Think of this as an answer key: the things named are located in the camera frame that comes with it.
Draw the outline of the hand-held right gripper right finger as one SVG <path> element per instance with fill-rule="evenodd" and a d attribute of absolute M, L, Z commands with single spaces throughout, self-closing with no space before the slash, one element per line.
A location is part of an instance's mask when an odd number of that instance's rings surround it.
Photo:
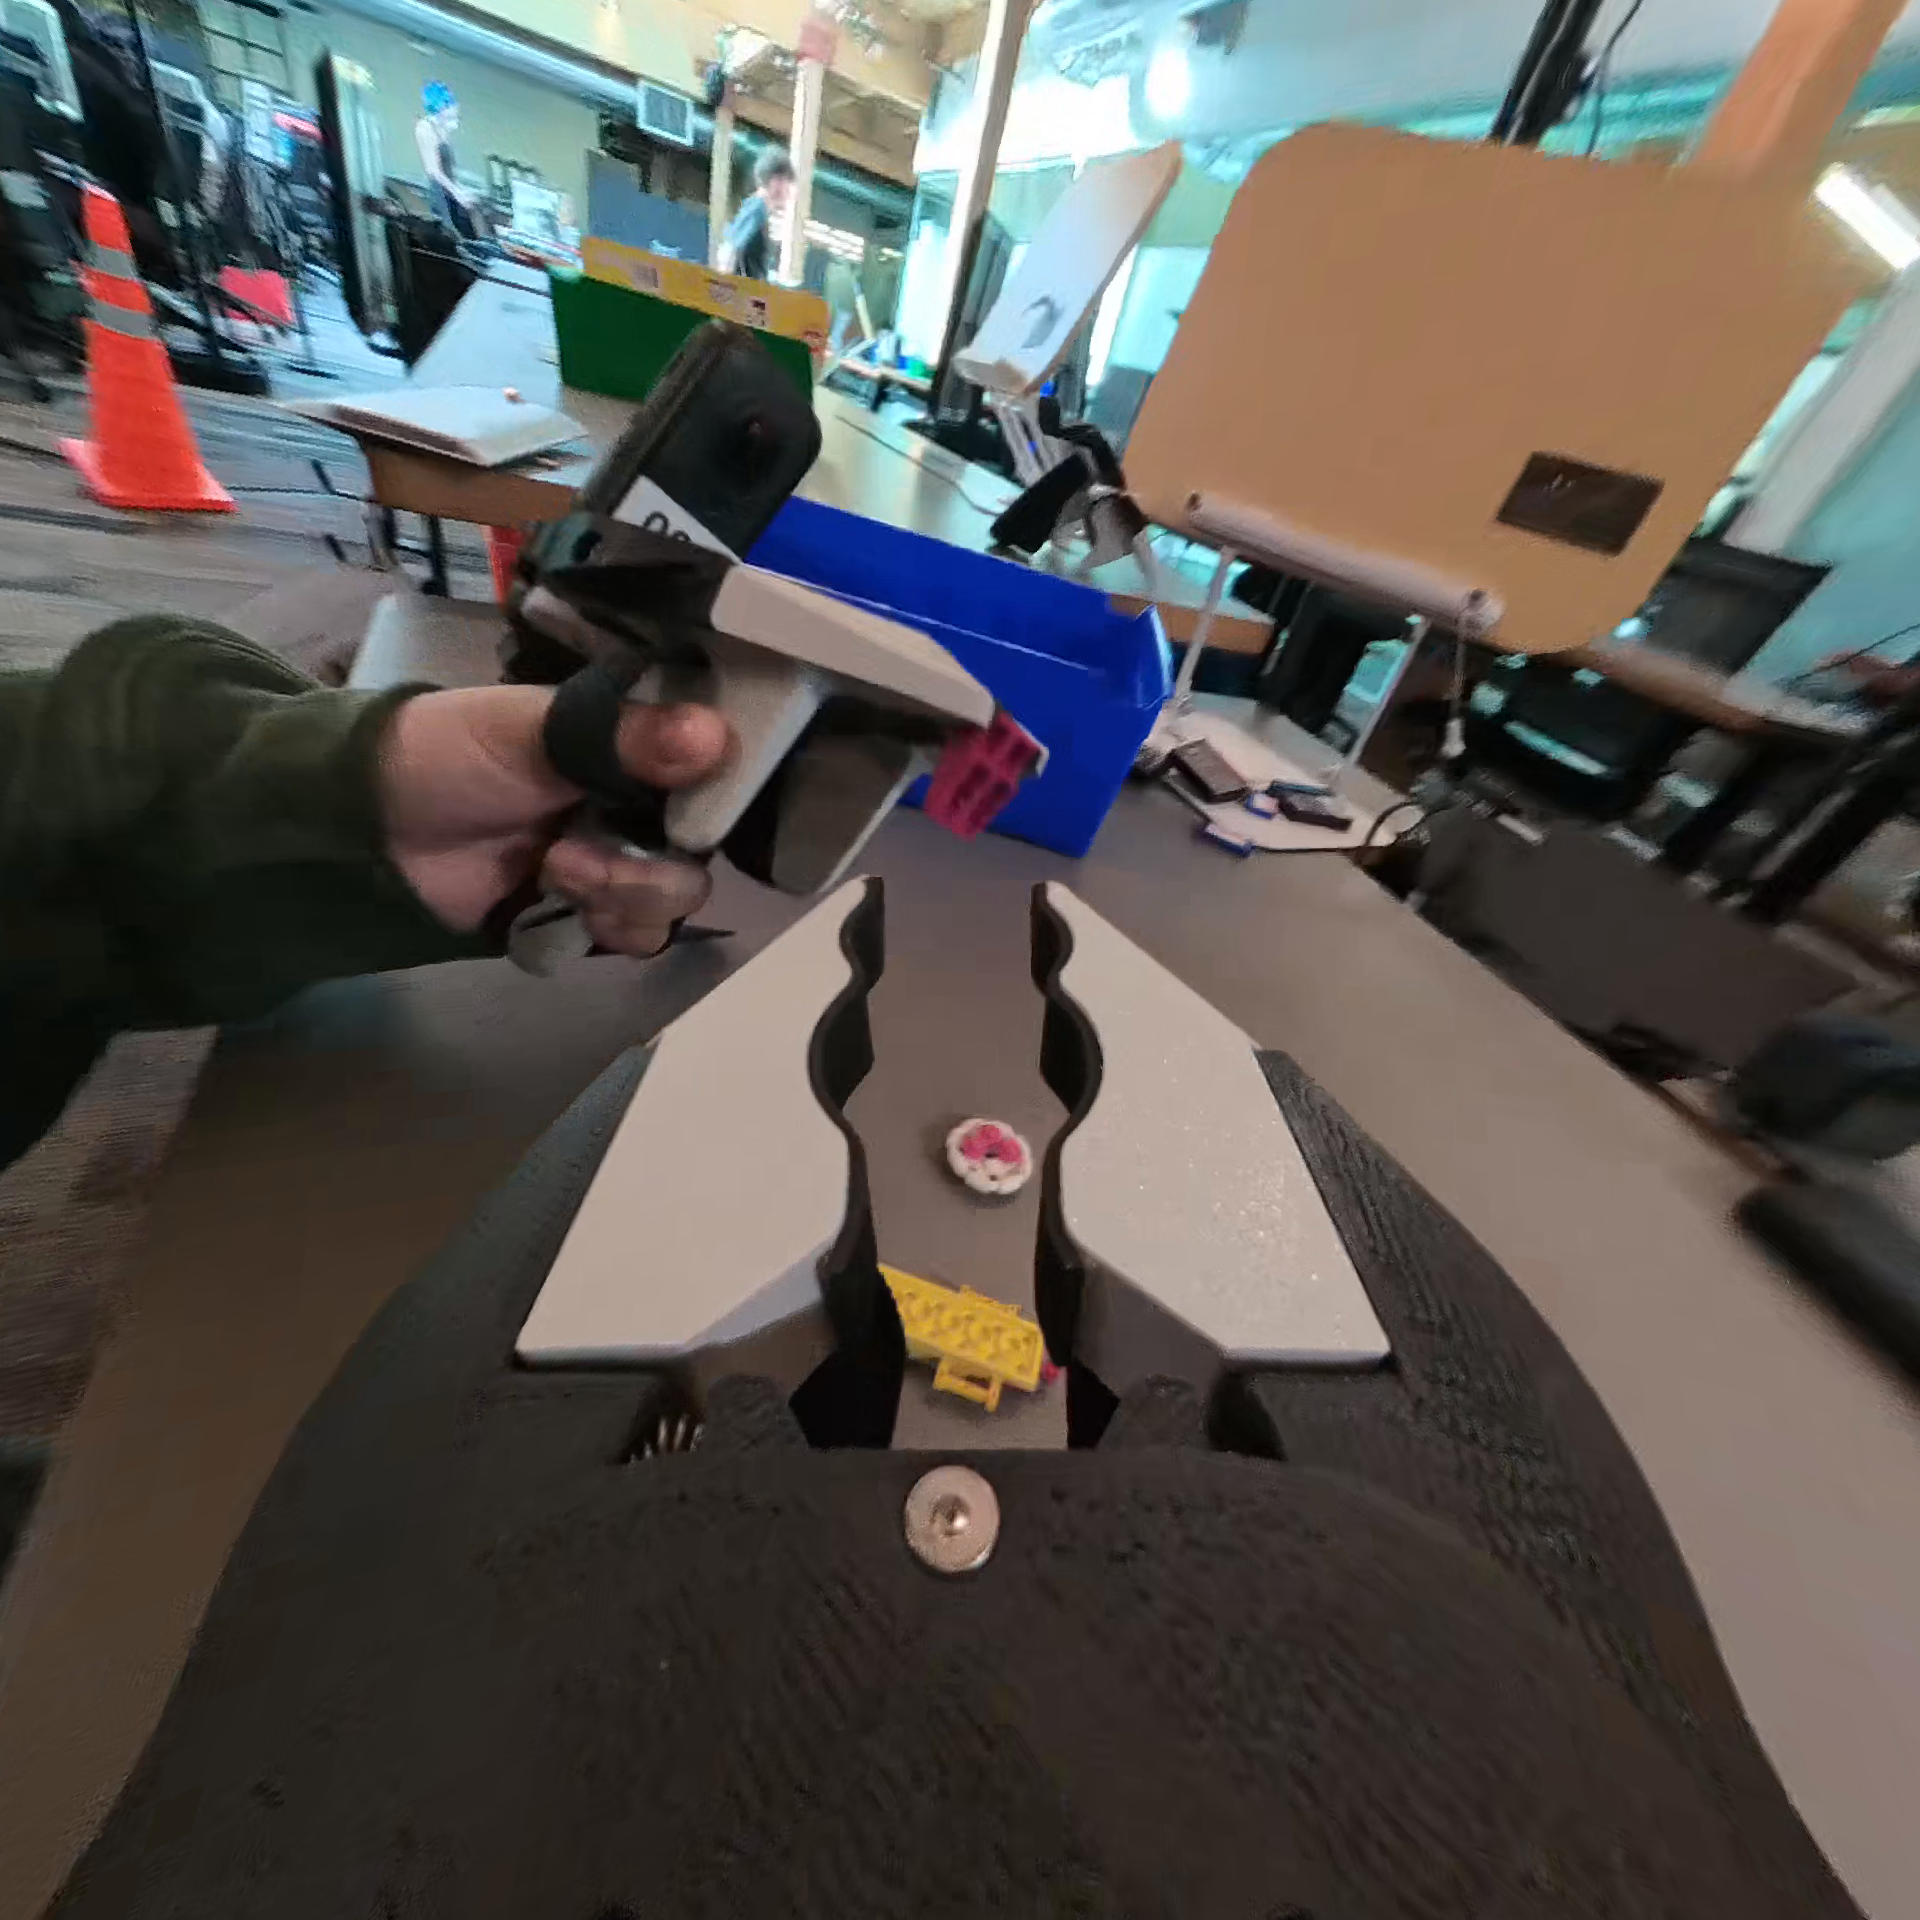
<path fill-rule="evenodd" d="M 1066 1370 L 1378 1370 L 1389 1329 L 1254 1038 L 1063 883 L 1029 904 L 1036 1308 Z"/>

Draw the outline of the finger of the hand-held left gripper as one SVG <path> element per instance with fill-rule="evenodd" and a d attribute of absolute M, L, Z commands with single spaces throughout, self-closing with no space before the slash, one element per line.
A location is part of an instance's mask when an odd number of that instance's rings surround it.
<path fill-rule="evenodd" d="M 708 707 L 748 737 L 782 702 L 833 711 L 842 733 L 956 737 L 999 720 L 995 693 L 926 631 L 729 563 L 708 602 Z"/>
<path fill-rule="evenodd" d="M 810 898 L 833 892 L 907 788 L 934 766 L 934 739 L 854 716 L 816 716 L 720 841 L 733 871 Z"/>

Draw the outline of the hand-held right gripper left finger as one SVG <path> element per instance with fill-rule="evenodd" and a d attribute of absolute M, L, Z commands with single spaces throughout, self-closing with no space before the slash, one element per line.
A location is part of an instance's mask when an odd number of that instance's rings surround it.
<path fill-rule="evenodd" d="M 881 883 L 662 1029 L 515 1337 L 532 1370 L 810 1370 L 881 1318 L 864 1146 Z"/>

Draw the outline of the yellow lego piece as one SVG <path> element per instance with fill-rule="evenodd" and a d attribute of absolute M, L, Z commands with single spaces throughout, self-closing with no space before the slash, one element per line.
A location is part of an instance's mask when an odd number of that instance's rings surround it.
<path fill-rule="evenodd" d="M 999 1410 L 1008 1390 L 1036 1394 L 1059 1375 L 1041 1327 L 1020 1308 L 888 1263 L 878 1275 L 897 1303 L 907 1360 L 926 1368 L 935 1390 Z"/>

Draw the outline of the person's left forearm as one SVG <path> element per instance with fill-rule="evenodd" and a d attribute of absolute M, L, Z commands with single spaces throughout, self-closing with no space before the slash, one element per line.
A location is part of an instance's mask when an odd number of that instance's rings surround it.
<path fill-rule="evenodd" d="M 4 667 L 4 1165 L 119 1034 L 501 953 L 387 852 L 376 748 L 422 693 L 326 688 L 188 618 Z"/>

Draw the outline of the round white pink lego piece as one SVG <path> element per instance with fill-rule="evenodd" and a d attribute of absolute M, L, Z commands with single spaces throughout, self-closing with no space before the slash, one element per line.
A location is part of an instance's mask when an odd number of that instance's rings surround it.
<path fill-rule="evenodd" d="M 1036 1176 L 1029 1139 L 995 1114 L 967 1114 L 943 1139 L 946 1171 L 976 1198 L 1016 1198 Z"/>

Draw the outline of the person's left hand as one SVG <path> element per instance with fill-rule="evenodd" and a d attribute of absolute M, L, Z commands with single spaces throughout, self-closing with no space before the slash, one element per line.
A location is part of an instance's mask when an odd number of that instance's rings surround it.
<path fill-rule="evenodd" d="M 621 852 L 582 825 L 584 792 L 544 745 L 552 697 L 552 688 L 491 685 L 398 705 L 376 745 L 387 854 L 450 930 L 481 930 L 528 886 L 562 898 L 594 946 L 656 957 L 708 903 L 708 871 Z"/>

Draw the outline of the green yellow cardboard box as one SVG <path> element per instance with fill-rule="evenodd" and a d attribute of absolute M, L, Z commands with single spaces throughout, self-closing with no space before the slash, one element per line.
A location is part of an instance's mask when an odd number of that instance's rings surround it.
<path fill-rule="evenodd" d="M 641 399 L 707 322 L 733 322 L 766 341 L 810 395 L 829 352 L 829 300 L 804 288 L 714 271 L 704 262 L 588 236 L 582 268 L 545 271 L 559 383 L 578 392 Z"/>

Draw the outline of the blue plastic bin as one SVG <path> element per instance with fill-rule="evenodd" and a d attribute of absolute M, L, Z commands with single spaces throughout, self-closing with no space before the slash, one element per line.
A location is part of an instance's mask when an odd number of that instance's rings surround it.
<path fill-rule="evenodd" d="M 995 830 L 1092 852 L 1173 685 L 1158 606 L 810 497 L 792 497 L 748 560 L 940 642 L 1044 745 Z"/>

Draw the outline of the wooden table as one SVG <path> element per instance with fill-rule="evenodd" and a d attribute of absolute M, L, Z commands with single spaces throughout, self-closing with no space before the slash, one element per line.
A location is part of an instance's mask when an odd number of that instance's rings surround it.
<path fill-rule="evenodd" d="M 630 413 L 628 399 L 571 387 L 559 387 L 552 403 L 582 422 L 582 433 L 501 469 L 370 436 L 341 417 L 337 399 L 281 399 L 277 408 L 357 441 L 370 474 L 370 545 L 379 563 L 422 560 L 422 592 L 448 595 L 448 525 L 527 528 L 562 519 L 608 433 Z"/>

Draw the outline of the white flat sheet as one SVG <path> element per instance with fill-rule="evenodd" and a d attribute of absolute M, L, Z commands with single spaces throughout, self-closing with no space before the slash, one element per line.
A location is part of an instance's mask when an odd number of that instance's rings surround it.
<path fill-rule="evenodd" d="M 367 395 L 281 399 L 281 410 L 357 441 L 511 469 L 588 443 L 588 426 L 507 387 L 402 387 Z"/>

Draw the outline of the tilted white panel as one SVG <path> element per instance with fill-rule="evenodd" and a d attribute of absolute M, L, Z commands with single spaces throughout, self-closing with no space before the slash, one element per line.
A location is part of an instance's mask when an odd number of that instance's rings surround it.
<path fill-rule="evenodd" d="M 995 395 L 1038 395 L 1101 307 L 1116 268 L 1145 239 L 1180 167 L 1177 138 L 1092 160 L 1044 214 L 974 341 L 952 352 L 950 370 Z"/>

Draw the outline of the white desk mat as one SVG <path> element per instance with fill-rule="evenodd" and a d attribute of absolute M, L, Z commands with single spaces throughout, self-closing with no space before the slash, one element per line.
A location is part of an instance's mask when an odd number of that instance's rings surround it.
<path fill-rule="evenodd" d="M 1258 854 L 1361 852 L 1367 830 L 1389 808 L 1381 791 L 1361 781 L 1357 763 L 1336 756 L 1323 739 L 1296 729 L 1279 711 L 1266 711 L 1249 702 L 1190 702 L 1187 707 L 1163 707 L 1147 733 L 1141 763 L 1154 773 L 1167 773 L 1172 748 L 1187 739 L 1207 739 L 1211 745 L 1218 745 L 1218 753 L 1253 784 L 1254 792 L 1261 792 L 1276 781 L 1310 784 L 1336 792 L 1353 810 L 1353 828 L 1332 834 L 1300 828 L 1279 815 L 1258 815 L 1254 808 L 1249 808 L 1249 800 L 1201 802 L 1173 784 L 1173 797 L 1193 810 L 1199 825 L 1220 822 L 1229 828 L 1237 828 L 1258 845 Z"/>

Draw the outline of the orange traffic cone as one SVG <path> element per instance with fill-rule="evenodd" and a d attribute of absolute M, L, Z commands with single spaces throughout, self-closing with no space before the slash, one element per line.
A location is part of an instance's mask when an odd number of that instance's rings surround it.
<path fill-rule="evenodd" d="M 84 490 L 119 513 L 230 514 L 185 413 L 119 201 L 83 185 L 87 433 L 63 441 Z"/>

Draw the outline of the tilted tan wooden board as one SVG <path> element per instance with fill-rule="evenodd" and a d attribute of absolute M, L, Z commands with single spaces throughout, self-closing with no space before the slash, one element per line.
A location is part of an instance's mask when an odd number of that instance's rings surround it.
<path fill-rule="evenodd" d="M 1310 126 L 1237 185 L 1123 469 L 1187 540 L 1560 655 L 1641 609 L 1865 288 L 1805 190 Z"/>

